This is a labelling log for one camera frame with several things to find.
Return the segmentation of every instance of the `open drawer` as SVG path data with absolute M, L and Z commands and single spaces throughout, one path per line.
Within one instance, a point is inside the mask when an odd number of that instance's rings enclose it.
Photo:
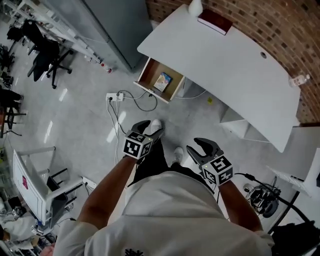
M 172 78 L 164 91 L 160 91 L 154 87 L 154 84 L 162 72 Z M 186 77 L 182 74 L 152 58 L 149 58 L 139 76 L 138 81 L 133 83 L 146 90 L 148 93 L 153 94 L 165 103 L 169 103 L 175 97 L 180 87 L 184 84 L 185 79 Z

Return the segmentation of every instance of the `red sticker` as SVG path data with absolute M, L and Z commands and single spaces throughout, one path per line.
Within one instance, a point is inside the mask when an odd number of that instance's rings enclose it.
M 28 183 L 27 183 L 27 179 L 25 176 L 22 176 L 22 184 L 26 189 L 28 189 Z

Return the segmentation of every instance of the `white t-shirt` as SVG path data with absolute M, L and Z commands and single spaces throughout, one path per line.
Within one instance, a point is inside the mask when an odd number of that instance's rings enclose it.
M 271 256 L 273 244 L 226 220 L 199 181 L 166 171 L 130 186 L 122 216 L 101 230 L 65 221 L 53 256 Z

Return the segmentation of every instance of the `brick wall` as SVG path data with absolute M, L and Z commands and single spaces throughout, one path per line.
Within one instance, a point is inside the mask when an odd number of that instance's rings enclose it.
M 161 22 L 191 0 L 146 0 L 150 19 Z M 292 76 L 310 74 L 301 86 L 297 117 L 320 122 L 320 5 L 316 0 L 202 0 L 203 7 L 266 49 Z

